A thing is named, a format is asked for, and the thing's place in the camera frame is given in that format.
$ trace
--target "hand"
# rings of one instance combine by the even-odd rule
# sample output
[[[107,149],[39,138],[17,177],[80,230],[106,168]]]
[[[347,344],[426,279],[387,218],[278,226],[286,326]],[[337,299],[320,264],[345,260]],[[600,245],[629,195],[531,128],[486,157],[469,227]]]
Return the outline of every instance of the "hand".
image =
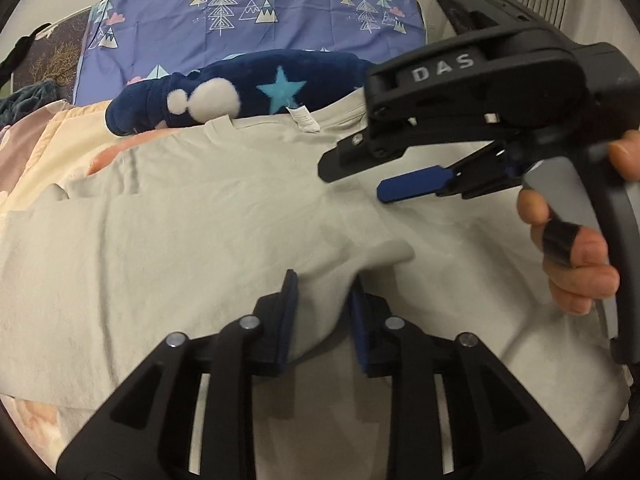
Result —
[[[628,182],[640,181],[640,132],[629,131],[609,145],[609,158]],[[531,239],[542,250],[542,235],[550,219],[550,209],[537,191],[523,189],[518,196],[518,214],[531,225]],[[608,248],[602,235],[581,227],[571,250],[572,268],[545,257],[542,267],[549,277],[555,302],[571,314],[588,314],[594,299],[615,295],[620,286],[617,270],[606,265]]]

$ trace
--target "white pompom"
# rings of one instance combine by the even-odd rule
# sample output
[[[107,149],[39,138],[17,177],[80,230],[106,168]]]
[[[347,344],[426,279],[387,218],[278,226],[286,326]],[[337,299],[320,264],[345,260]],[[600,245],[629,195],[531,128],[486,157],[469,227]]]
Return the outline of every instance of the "white pompom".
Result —
[[[187,109],[199,123],[225,115],[234,118],[240,113],[240,96],[231,81],[217,77],[205,81],[191,93]]]
[[[189,100],[182,88],[172,90],[166,97],[166,107],[173,115],[182,115],[187,111]]]

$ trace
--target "clothing tag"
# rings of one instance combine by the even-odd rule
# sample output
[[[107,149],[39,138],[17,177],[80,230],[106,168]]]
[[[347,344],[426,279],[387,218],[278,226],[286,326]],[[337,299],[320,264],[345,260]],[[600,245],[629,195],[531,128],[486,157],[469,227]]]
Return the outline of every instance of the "clothing tag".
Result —
[[[288,108],[287,110],[293,117],[293,120],[298,123],[298,126],[302,128],[303,132],[308,134],[319,134],[320,133],[320,124],[316,121],[311,115],[311,112],[306,109],[306,106],[301,106],[300,108]]]

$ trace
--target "bedsheet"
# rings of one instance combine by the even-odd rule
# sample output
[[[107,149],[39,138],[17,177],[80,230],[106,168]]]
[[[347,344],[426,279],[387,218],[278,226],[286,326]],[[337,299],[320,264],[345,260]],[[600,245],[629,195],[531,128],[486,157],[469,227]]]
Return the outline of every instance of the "bedsheet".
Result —
[[[101,0],[89,16],[74,103],[238,54],[329,50],[382,62],[425,39],[416,0]]]

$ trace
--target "plush toy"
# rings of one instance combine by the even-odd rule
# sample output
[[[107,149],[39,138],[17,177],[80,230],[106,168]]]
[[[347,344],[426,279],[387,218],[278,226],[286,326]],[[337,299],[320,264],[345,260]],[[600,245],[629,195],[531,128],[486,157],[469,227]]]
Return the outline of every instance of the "plush toy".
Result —
[[[107,127],[124,136],[232,118],[312,112],[364,85],[371,62],[347,52],[268,50],[127,86],[107,108]]]

